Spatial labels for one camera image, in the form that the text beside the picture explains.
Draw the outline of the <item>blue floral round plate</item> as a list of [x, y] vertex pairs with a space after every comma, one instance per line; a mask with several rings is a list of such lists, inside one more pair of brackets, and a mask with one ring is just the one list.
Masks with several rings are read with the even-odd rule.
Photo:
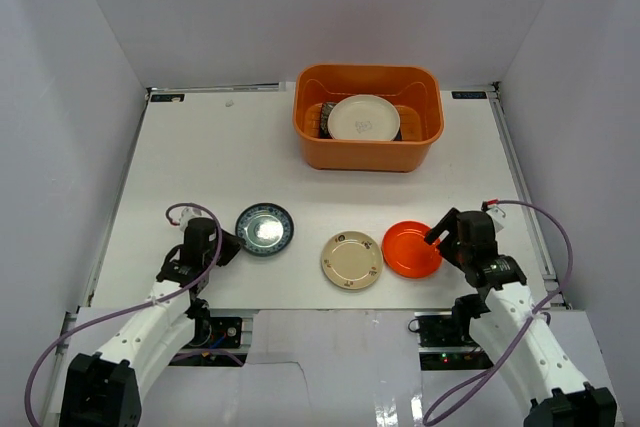
[[236, 219], [235, 235], [243, 249], [256, 257], [270, 257], [283, 251], [294, 237], [294, 221], [278, 204], [261, 202], [247, 207]]

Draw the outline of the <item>orange round plate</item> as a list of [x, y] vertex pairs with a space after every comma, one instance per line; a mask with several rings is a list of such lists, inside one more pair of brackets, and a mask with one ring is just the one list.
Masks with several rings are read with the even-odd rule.
[[392, 225], [384, 234], [382, 253], [387, 266], [396, 274], [421, 279], [434, 274], [441, 266], [442, 257], [434, 244], [425, 241], [430, 227], [424, 223], [405, 220]]

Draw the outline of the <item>beige round patterned plate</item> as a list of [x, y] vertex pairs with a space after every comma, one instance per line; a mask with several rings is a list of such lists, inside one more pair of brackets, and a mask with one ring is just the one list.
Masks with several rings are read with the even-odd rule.
[[320, 265], [335, 286], [358, 291], [370, 287], [381, 277], [384, 259], [380, 246], [369, 235], [343, 231], [327, 241]]

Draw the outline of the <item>cream white round plate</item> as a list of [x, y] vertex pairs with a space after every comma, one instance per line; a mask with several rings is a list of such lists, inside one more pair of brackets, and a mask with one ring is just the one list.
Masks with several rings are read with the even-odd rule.
[[368, 94], [341, 100], [327, 120], [328, 133], [335, 140], [393, 141], [400, 127], [396, 107], [382, 97]]

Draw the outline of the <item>black square floral plate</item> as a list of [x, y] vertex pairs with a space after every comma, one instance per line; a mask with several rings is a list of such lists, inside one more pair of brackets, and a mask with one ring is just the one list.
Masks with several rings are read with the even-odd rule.
[[319, 137], [322, 139], [331, 138], [328, 127], [328, 120], [335, 106], [335, 102], [324, 102], [321, 106], [319, 118]]

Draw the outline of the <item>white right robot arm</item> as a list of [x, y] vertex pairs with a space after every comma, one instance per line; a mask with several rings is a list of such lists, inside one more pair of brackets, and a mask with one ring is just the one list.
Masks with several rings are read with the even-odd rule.
[[492, 366], [462, 383], [466, 394], [439, 416], [434, 426], [470, 400], [495, 375], [501, 375], [522, 411], [526, 426], [613, 426], [617, 402], [606, 387], [595, 387], [557, 341], [543, 314], [548, 298], [536, 301], [517, 261], [499, 252], [489, 214], [498, 200], [474, 211], [450, 209], [425, 241], [458, 268], [474, 293], [452, 308], [453, 337], [477, 344]]

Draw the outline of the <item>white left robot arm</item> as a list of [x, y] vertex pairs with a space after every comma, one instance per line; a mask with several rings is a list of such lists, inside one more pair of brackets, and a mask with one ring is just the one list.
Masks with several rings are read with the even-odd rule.
[[210, 354], [226, 339], [199, 294], [209, 282], [209, 267], [227, 265], [244, 242], [210, 218], [189, 220], [183, 232], [182, 243], [165, 256], [149, 307], [95, 353], [70, 362], [60, 425], [138, 425], [146, 394], [175, 358]]

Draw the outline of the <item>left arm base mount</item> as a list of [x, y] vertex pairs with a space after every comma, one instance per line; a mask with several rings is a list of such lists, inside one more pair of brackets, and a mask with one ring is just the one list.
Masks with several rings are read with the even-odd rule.
[[191, 339], [176, 357], [210, 355], [213, 350], [234, 350], [242, 345], [244, 320], [238, 316], [208, 316], [192, 319]]

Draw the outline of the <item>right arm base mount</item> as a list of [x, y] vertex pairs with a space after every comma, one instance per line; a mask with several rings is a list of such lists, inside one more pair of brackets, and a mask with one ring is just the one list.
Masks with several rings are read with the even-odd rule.
[[474, 353], [480, 350], [472, 340], [464, 337], [450, 314], [420, 315], [407, 324], [410, 333], [417, 336], [422, 349], [434, 352]]

